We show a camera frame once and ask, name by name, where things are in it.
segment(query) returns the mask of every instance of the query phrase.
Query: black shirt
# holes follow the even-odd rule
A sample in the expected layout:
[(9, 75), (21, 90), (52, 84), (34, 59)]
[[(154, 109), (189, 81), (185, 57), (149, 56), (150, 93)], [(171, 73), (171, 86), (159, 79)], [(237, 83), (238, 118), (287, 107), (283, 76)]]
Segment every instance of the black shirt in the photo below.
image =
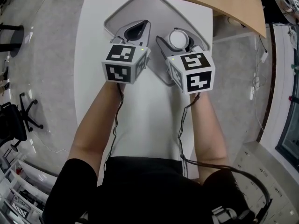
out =
[(73, 224), (85, 212), (88, 223), (161, 222), (181, 220), (209, 224), (212, 210), (248, 209), (230, 171), (210, 175), (203, 185), (182, 175), (175, 160), (111, 157), (103, 184), (97, 187), (93, 168), (79, 159), (68, 160), (47, 200), (45, 224)]

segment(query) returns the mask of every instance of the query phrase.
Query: gray floor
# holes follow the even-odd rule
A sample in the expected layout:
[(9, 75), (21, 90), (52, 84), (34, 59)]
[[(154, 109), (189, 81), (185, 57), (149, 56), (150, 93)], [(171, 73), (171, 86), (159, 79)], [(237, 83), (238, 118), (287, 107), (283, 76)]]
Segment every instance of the gray floor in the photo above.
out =
[[(32, 97), (39, 101), (31, 116), (45, 127), (28, 134), (33, 145), (29, 141), (22, 142), (20, 151), (27, 155), (29, 162), (53, 173), (59, 173), (68, 154), (65, 151), (50, 152), (45, 145), (55, 151), (69, 150), (77, 128), (73, 64), (83, 1), (14, 0), (0, 17), (5, 24), (23, 24), (26, 29), (25, 44), (9, 65), (12, 102), (19, 104), (18, 94), (28, 94), (31, 90)], [(8, 42), (10, 36), (11, 32), (4, 31), (0, 42)], [(264, 44), (270, 45), (270, 40), (264, 41)], [(260, 72), (267, 77), (267, 83), (256, 97), (260, 120), (263, 119), (270, 89), (271, 51), (269, 54), (267, 61), (260, 65)], [(1, 53), (0, 59), (4, 59), (5, 55)], [(255, 140), (259, 131), (254, 102), (249, 100), (255, 55), (254, 37), (213, 46), (216, 78), (214, 90), (210, 93), (227, 139), (231, 161), (241, 144)], [(0, 97), (0, 102), (4, 102), (3, 97)]]

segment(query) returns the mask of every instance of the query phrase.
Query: white table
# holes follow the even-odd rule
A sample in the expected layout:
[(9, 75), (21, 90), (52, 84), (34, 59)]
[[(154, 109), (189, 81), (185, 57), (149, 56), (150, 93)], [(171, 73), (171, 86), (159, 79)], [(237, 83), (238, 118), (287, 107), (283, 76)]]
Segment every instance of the white table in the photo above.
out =
[[(112, 36), (104, 29), (104, 20), (128, 0), (85, 0), (78, 25), (75, 62), (74, 93), (77, 123), (86, 114), (105, 82), (101, 60), (103, 48)], [(212, 10), (182, 0), (168, 0), (204, 36), (212, 47)], [(177, 133), (183, 108), (189, 96), (177, 87), (165, 86), (150, 69), (144, 70), (134, 85), (127, 85), (113, 156), (143, 156), (179, 160)], [(110, 136), (102, 163), (111, 147)], [(190, 111), (182, 135), (185, 156), (190, 157), (194, 138)]]

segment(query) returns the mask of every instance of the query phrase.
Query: black and white marker cube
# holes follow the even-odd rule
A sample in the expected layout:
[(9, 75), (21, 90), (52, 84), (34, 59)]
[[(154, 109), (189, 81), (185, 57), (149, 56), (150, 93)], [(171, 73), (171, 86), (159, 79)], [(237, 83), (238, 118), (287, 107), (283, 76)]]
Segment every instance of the black and white marker cube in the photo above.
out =
[(170, 56), (166, 63), (171, 78), (185, 94), (213, 89), (215, 65), (210, 51)]
[(105, 78), (110, 82), (134, 84), (146, 67), (150, 49), (131, 44), (108, 44), (102, 61)]

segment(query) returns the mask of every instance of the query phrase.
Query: black office chair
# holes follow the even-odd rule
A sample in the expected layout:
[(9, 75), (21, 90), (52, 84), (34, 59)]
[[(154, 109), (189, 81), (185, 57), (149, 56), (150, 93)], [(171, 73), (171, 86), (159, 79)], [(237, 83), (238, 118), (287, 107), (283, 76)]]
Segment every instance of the black office chair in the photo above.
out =
[(16, 152), (19, 151), (17, 147), (21, 141), (27, 140), (23, 121), (25, 122), (29, 132), (31, 132), (33, 128), (29, 126), (28, 122), (40, 129), (43, 129), (43, 125), (38, 125), (28, 116), (30, 108), (33, 104), (37, 104), (37, 100), (33, 100), (25, 110), (22, 96), (25, 96), (25, 93), (19, 95), (21, 103), (20, 111), (16, 105), (12, 105), (10, 102), (0, 105), (0, 147), (10, 140), (17, 139), (18, 141), (15, 145), (10, 145)]

